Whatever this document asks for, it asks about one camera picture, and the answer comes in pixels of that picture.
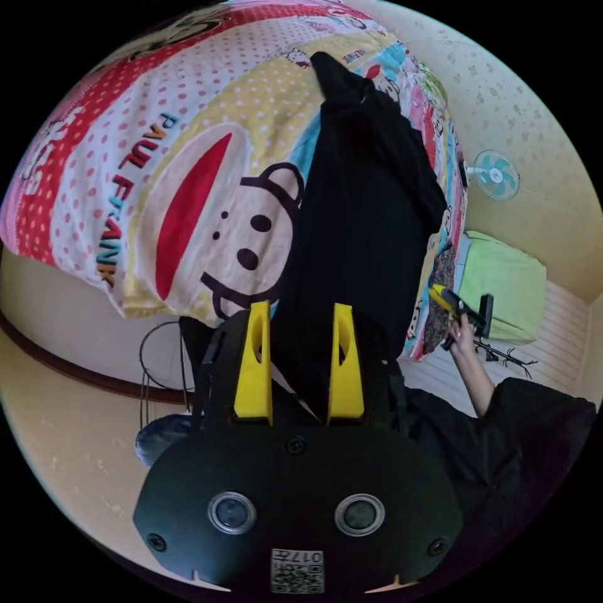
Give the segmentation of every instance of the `person's hand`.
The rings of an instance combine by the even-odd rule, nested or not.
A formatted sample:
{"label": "person's hand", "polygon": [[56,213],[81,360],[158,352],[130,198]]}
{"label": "person's hand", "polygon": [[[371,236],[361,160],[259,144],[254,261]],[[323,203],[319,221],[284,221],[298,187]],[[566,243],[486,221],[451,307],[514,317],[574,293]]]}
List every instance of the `person's hand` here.
{"label": "person's hand", "polygon": [[459,322],[453,321],[452,326],[448,329],[448,334],[454,340],[450,353],[455,361],[475,356],[474,328],[469,324],[466,314],[461,315]]}

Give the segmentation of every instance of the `green cushion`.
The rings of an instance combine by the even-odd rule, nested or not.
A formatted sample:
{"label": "green cushion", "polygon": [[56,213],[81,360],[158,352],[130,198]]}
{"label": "green cushion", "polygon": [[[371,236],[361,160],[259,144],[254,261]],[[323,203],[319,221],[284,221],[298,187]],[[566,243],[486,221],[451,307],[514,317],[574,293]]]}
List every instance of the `green cushion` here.
{"label": "green cushion", "polygon": [[545,310],[546,268],[528,254],[476,231],[459,295],[479,308],[485,293],[494,295],[490,338],[524,344],[538,338]]}

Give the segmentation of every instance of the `yellow plastic part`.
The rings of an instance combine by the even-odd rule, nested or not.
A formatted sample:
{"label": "yellow plastic part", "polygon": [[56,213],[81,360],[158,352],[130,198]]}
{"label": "yellow plastic part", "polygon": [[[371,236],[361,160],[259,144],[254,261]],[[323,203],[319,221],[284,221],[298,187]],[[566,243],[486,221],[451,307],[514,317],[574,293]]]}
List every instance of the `yellow plastic part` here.
{"label": "yellow plastic part", "polygon": [[[340,346],[344,353],[344,360],[341,364],[339,362]],[[327,421],[359,419],[363,414],[364,398],[352,307],[336,303]]]}
{"label": "yellow plastic part", "polygon": [[443,285],[433,285],[429,288],[429,297],[437,304],[442,306],[446,312],[456,316],[455,309],[446,301],[445,296],[448,290]]}
{"label": "yellow plastic part", "polygon": [[271,380],[270,304],[261,301],[251,305],[247,322],[245,348],[234,399],[237,417],[268,419],[272,425]]}

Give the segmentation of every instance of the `floral wallpaper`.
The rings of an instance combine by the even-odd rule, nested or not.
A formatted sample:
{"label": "floral wallpaper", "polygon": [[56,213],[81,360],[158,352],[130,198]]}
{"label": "floral wallpaper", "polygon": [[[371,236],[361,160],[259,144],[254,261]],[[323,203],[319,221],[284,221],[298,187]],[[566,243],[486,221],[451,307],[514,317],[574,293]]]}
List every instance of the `floral wallpaper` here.
{"label": "floral wallpaper", "polygon": [[398,34],[446,89],[467,162],[498,149],[515,163],[521,191],[495,201],[469,189],[467,228],[537,257],[548,278],[591,302],[603,291],[603,214],[573,144],[538,96],[462,33],[380,0],[346,0]]}

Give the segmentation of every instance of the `qr code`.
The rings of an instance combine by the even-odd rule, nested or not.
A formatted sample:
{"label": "qr code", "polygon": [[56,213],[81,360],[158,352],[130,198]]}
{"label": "qr code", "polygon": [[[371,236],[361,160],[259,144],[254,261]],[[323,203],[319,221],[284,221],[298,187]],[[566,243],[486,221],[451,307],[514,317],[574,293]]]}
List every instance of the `qr code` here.
{"label": "qr code", "polygon": [[272,592],[319,594],[325,592],[322,551],[272,549]]}

